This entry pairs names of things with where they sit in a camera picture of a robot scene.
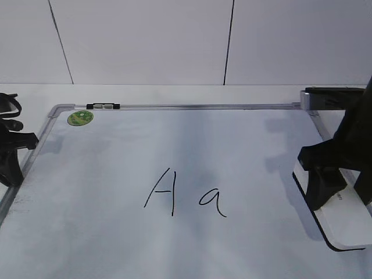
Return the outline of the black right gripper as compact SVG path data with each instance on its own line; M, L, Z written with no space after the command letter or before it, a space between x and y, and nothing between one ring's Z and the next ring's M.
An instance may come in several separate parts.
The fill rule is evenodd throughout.
M302 147L298 160L309 175L305 201L310 210L319 210L345 189L339 165L360 172L354 189L364 205L371 203L371 82L345 111L333 140Z

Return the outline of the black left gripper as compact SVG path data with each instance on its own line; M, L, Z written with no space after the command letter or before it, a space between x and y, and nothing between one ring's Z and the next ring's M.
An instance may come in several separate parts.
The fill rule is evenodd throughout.
M33 150L39 140L34 133L16 133L17 121L1 118L1 183L21 186L24 177L19 165L17 149Z

